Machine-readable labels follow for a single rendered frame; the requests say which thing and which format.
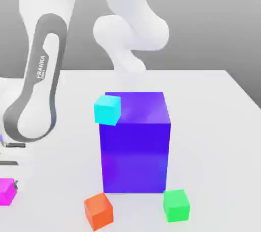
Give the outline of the small magenta cube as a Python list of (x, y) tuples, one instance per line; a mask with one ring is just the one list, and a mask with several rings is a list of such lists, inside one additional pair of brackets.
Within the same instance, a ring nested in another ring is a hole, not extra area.
[(13, 178), (0, 178), (0, 206), (9, 206), (17, 194)]

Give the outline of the large purple box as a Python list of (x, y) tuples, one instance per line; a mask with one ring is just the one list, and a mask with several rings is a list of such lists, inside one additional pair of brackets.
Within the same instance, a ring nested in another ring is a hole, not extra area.
[(171, 132), (163, 92), (107, 94), (121, 98), (121, 117), (99, 126), (103, 191), (163, 193)]

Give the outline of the small cyan cube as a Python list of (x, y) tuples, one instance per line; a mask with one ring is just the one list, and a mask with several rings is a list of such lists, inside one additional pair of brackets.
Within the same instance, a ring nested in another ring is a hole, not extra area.
[(94, 103), (95, 123), (115, 126), (121, 116), (121, 98), (101, 95)]

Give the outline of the small green cube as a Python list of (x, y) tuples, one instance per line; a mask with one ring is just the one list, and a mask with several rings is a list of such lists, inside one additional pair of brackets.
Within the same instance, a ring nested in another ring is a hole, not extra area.
[(187, 221), (190, 203), (184, 189), (164, 191), (163, 208), (167, 222)]

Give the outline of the small orange cube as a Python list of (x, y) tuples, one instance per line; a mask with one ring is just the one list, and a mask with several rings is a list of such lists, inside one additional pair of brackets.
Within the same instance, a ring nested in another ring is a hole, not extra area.
[(113, 206), (104, 193), (84, 200), (84, 209), (86, 218), (93, 231), (103, 228), (114, 221)]

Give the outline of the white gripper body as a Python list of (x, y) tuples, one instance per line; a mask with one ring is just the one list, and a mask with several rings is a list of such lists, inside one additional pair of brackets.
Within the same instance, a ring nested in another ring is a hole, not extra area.
[[(5, 165), (2, 162), (16, 162)], [(27, 173), (28, 158), (17, 154), (0, 154), (0, 176), (25, 176)]]

